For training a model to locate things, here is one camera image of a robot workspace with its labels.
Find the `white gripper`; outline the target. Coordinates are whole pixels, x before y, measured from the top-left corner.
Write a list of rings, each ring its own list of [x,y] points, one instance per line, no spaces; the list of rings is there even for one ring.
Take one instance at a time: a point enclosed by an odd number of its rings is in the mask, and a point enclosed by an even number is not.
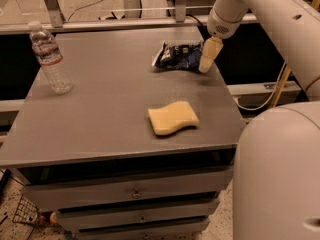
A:
[[[221,39],[227,39],[234,35],[240,26],[242,19],[230,22],[220,18],[215,9],[210,11],[207,20],[207,30],[211,37],[204,42],[202,55],[200,58],[199,71],[206,73],[211,68],[214,60],[223,47]]]

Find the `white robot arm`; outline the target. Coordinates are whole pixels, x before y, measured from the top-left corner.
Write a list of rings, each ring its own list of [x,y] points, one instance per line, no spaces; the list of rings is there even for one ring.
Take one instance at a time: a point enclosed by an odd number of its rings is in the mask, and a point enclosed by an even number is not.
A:
[[[234,157],[233,240],[320,240],[320,18],[303,0],[216,0],[207,28],[226,39],[252,12],[308,99],[259,114]]]

